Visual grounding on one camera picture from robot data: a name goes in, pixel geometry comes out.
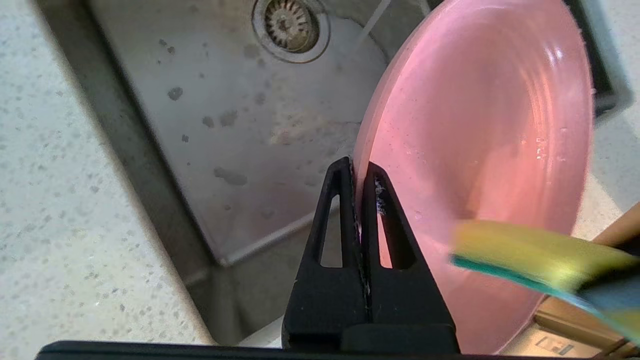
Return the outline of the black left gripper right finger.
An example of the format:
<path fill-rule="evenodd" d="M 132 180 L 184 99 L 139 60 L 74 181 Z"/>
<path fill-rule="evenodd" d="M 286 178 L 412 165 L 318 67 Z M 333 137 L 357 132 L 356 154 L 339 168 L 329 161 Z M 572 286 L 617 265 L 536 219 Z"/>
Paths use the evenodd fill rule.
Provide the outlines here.
<path fill-rule="evenodd" d="M 371 163 L 363 183 L 361 248 L 370 353 L 459 353 L 457 330 L 390 177 Z"/>

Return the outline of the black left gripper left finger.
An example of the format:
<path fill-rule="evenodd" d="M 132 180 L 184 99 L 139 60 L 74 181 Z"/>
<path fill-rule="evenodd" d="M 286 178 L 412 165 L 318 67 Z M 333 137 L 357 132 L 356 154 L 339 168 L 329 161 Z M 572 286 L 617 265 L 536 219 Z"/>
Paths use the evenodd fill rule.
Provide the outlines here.
<path fill-rule="evenodd" d="M 281 326 L 286 350 L 339 350 L 343 332 L 366 323 L 366 282 L 355 216 L 352 162 L 342 157 L 327 168 L 301 262 Z M 322 265 L 330 208 L 339 198 L 342 265 Z"/>

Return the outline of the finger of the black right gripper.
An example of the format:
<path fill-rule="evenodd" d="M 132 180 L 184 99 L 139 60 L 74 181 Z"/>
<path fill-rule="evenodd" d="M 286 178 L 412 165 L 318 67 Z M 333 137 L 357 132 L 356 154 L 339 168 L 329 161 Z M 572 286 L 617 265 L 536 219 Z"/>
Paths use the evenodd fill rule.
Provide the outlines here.
<path fill-rule="evenodd" d="M 613 269 L 581 285 L 578 296 L 602 312 L 638 310 L 640 270 Z"/>

